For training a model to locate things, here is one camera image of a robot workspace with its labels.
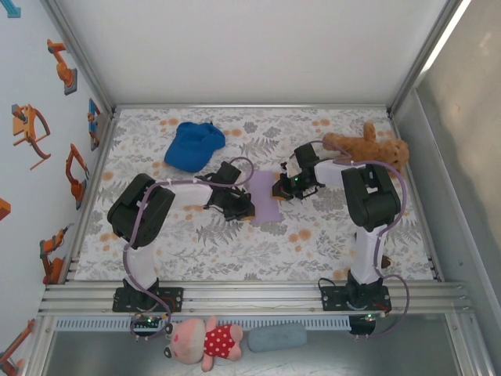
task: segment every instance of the stuffed pig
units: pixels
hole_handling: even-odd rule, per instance
[[[242,357],[242,327],[232,324],[217,327],[216,323],[216,317],[212,316],[207,325],[197,318],[167,325],[165,330],[171,344],[165,348],[165,356],[184,364],[195,364],[203,359],[203,372],[211,370],[215,356],[239,360]]]

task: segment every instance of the white wall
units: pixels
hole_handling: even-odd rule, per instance
[[[47,38],[59,42],[41,3],[16,0],[20,19],[8,19],[0,9],[0,198],[12,205],[12,212],[0,221],[0,351],[26,327],[38,310],[44,286],[39,242],[50,239],[69,222],[79,220],[70,184],[65,176],[65,160],[70,143],[80,150],[91,171],[99,149],[90,151],[88,136],[88,99],[91,90],[78,75],[78,90],[63,94],[63,83],[56,73],[56,59],[47,51]],[[70,67],[71,57],[62,52]],[[30,171],[38,156],[28,143],[13,146],[11,106],[31,104],[48,122],[51,135],[39,146],[51,157]],[[38,136],[43,134],[35,122]],[[74,176],[84,173],[74,163]],[[58,250],[68,252],[76,228],[68,231]]]
[[[445,0],[59,0],[115,103],[386,103]]]

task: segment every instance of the plush toy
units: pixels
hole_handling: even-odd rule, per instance
[[[165,356],[184,364],[195,364],[203,359],[203,372],[211,370],[215,356],[233,362],[239,360],[242,357],[242,327],[232,324],[217,327],[216,323],[216,317],[212,316],[207,325],[198,318],[169,324],[165,330],[171,344],[165,348]]]
[[[323,141],[338,145],[351,154],[355,162],[380,161],[388,163],[402,174],[402,168],[409,160],[409,147],[401,139],[387,139],[381,143],[376,141],[376,129],[371,121],[363,125],[363,137],[347,137],[335,133],[327,133]],[[326,150],[335,150],[323,144]]]

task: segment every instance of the floral tablecloth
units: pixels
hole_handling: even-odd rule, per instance
[[[76,280],[124,277],[124,240],[113,235],[106,214],[141,172],[157,180],[191,177],[163,162],[177,125],[184,121],[213,121],[226,135],[226,146],[214,153],[202,174],[216,172],[222,161],[243,155],[256,169],[274,171],[278,178],[279,164],[297,146],[321,139],[327,132],[361,136],[365,121],[374,122],[379,139],[394,136],[383,108],[122,110],[100,177]],[[321,146],[315,149],[320,157],[334,156]],[[248,171],[245,161],[236,166]],[[281,201],[279,208],[281,221],[259,226],[226,222],[217,211],[201,207],[171,210],[154,241],[158,276],[161,280],[344,279],[355,257],[355,225],[344,191],[323,188],[304,201]],[[385,273],[432,279],[412,198],[403,220],[389,233],[384,254],[391,260]]]

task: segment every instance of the red polka dot dress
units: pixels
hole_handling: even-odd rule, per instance
[[[205,334],[204,353],[209,356],[227,358],[235,342],[229,334],[231,325],[216,327]]]

